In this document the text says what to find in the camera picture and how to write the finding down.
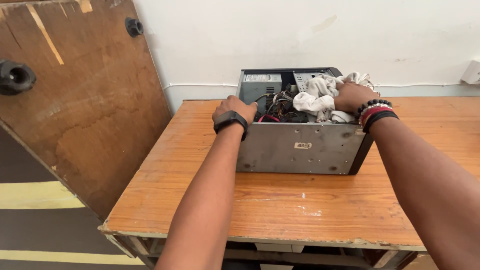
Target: red bracelet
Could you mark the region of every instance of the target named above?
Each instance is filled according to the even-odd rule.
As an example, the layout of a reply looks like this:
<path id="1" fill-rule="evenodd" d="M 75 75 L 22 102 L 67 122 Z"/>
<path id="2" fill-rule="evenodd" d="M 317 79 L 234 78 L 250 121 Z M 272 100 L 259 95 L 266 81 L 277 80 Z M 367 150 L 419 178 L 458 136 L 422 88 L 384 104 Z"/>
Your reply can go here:
<path id="1" fill-rule="evenodd" d="M 362 126 L 365 126 L 370 116 L 374 115 L 379 111 L 384 111 L 384 110 L 389 110 L 393 112 L 393 110 L 387 106 L 375 106 L 375 107 L 371 107 L 369 109 L 364 110 L 363 114 L 359 118 L 359 124 L 361 124 Z"/>

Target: white wall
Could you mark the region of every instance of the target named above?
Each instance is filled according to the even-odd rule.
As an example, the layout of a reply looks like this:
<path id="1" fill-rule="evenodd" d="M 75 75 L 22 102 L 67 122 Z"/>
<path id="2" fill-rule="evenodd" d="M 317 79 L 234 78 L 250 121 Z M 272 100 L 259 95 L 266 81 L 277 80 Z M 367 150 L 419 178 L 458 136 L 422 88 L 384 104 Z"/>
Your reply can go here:
<path id="1" fill-rule="evenodd" d="M 478 0 L 135 0 L 163 87 L 233 84 L 240 69 L 334 66 L 381 85 L 455 84 L 480 58 Z M 384 96 L 477 95 L 469 86 L 381 88 Z M 233 87 L 174 86 L 183 99 Z"/>

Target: hand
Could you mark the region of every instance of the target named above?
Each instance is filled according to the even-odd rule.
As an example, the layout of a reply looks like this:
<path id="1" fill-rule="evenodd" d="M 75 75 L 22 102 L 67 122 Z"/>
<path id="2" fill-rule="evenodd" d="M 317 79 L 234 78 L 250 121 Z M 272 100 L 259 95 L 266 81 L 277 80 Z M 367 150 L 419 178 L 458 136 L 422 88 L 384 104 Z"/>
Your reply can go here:
<path id="1" fill-rule="evenodd" d="M 220 106 L 215 109 L 212 114 L 212 120 L 215 121 L 221 114 L 233 110 L 245 118 L 248 124 L 251 124 L 257 113 L 257 106 L 257 102 L 252 102 L 250 105 L 247 105 L 236 96 L 228 96 L 228 98 L 223 100 Z"/>
<path id="2" fill-rule="evenodd" d="M 378 94 L 370 87 L 361 86 L 353 82 L 337 84 L 338 96 L 333 97 L 335 110 L 356 112 L 357 109 L 369 100 L 378 99 Z"/>

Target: wooden table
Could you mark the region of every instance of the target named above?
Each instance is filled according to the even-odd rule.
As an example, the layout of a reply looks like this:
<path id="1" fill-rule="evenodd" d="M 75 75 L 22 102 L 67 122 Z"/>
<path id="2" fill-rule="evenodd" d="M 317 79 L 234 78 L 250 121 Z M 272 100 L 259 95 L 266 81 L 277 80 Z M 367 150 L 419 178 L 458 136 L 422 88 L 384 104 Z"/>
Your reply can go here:
<path id="1" fill-rule="evenodd" d="M 417 134 L 480 176 L 480 97 L 389 100 Z M 133 236 L 134 242 L 143 237 L 144 246 L 149 238 L 166 238 L 215 138 L 211 114 L 219 103 L 182 104 L 100 228 L 104 234 Z M 399 206 L 375 144 L 353 176 L 244 172 L 236 177 L 231 241 L 406 251 L 404 256 L 426 250 Z M 138 250 L 138 242 L 133 246 Z"/>

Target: sticker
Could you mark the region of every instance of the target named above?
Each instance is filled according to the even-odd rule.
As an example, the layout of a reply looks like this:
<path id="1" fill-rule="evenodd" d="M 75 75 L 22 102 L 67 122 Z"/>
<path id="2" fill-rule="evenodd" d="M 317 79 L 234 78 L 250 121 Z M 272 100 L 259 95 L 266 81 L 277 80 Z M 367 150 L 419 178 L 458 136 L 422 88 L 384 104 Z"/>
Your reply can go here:
<path id="1" fill-rule="evenodd" d="M 312 148 L 312 143 L 295 143 L 294 147 L 296 149 L 310 149 Z"/>
<path id="2" fill-rule="evenodd" d="M 245 82 L 266 82 L 267 74 L 247 74 Z"/>

